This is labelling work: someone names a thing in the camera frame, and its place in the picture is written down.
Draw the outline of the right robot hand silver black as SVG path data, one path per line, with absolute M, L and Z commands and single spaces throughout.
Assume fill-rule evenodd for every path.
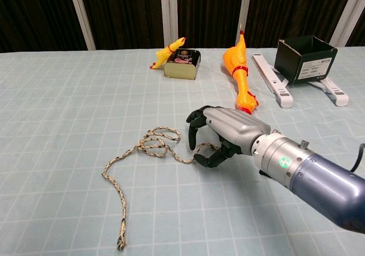
M 203 106 L 187 117 L 189 124 L 189 147 L 196 147 L 196 133 L 199 128 L 207 125 L 218 135 L 220 148 L 210 157 L 199 153 L 194 154 L 194 160 L 207 168 L 215 168 L 234 154 L 251 155 L 254 141 L 268 135 L 271 128 L 256 117 L 236 109 Z

